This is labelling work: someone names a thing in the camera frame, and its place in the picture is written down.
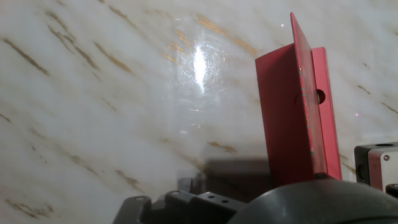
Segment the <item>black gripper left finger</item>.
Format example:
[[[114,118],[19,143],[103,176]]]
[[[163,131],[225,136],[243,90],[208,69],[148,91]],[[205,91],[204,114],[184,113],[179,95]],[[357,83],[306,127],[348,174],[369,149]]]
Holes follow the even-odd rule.
[[[129,197],[122,203],[113,224],[158,223],[164,209],[164,200],[153,202],[148,196]]]

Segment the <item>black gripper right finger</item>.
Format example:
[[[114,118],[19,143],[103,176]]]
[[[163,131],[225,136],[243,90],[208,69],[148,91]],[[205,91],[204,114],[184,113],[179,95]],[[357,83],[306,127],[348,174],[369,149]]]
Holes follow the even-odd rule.
[[[165,203],[178,221],[188,224],[226,224],[246,203],[212,192],[195,195],[182,190],[168,192]]]

